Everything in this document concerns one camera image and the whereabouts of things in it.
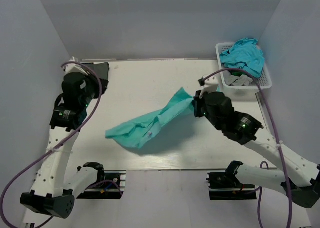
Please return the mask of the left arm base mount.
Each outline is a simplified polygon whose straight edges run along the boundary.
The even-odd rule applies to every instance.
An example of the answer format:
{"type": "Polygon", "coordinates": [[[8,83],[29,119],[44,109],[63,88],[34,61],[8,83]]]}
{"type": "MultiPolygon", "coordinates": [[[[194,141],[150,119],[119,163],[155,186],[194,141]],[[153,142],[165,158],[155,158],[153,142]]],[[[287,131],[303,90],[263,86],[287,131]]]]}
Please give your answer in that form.
{"type": "Polygon", "coordinates": [[[125,171],[106,171],[101,182],[81,193],[77,199],[119,200],[126,185],[125,171]]]}

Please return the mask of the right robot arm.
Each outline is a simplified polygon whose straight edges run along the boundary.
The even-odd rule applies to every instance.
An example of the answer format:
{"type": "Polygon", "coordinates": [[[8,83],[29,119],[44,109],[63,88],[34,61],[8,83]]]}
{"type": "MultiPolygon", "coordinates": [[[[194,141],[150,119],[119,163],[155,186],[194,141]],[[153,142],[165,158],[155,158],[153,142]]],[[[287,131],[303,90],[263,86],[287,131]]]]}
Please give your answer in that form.
{"type": "Polygon", "coordinates": [[[232,161],[215,185],[239,188],[252,184],[292,196],[296,205],[312,208],[320,198],[320,166],[301,157],[276,138],[253,116],[236,111],[222,92],[196,91],[195,117],[205,117],[228,139],[255,151],[276,166],[275,170],[232,161]]]}

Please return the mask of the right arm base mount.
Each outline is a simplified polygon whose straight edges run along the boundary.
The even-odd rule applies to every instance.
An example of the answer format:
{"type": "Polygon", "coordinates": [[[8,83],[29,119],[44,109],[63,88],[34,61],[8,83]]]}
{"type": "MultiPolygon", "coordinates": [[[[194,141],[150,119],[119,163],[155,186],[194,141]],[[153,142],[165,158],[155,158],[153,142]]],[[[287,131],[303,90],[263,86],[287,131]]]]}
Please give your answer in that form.
{"type": "Polygon", "coordinates": [[[210,201],[256,200],[256,186],[242,184],[225,172],[209,171],[206,178],[210,201]]]}

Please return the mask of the teal t shirt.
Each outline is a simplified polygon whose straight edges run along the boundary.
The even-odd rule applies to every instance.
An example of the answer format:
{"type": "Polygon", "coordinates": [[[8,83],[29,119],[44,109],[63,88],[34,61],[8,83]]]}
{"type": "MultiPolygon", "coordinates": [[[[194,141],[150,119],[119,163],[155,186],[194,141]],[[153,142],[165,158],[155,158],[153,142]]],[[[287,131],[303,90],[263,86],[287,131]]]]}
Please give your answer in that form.
{"type": "Polygon", "coordinates": [[[129,149],[141,149],[175,118],[193,113],[195,97],[181,87],[162,109],[123,122],[105,132],[107,139],[129,149]]]}

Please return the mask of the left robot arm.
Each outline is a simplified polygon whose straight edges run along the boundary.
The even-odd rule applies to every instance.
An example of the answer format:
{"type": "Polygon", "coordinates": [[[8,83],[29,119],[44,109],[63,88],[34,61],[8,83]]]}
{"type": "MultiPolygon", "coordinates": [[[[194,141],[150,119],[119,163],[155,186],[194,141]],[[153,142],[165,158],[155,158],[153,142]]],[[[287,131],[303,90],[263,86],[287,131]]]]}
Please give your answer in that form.
{"type": "Polygon", "coordinates": [[[44,159],[30,192],[24,192],[20,197],[20,203],[31,211],[66,219],[81,193],[91,185],[104,185],[104,166],[97,162],[79,166],[73,178],[64,179],[79,127],[87,117],[87,107],[92,99],[105,93],[108,83],[107,79],[81,72],[64,76],[62,93],[55,100],[49,124],[47,151],[50,155],[44,159]]]}

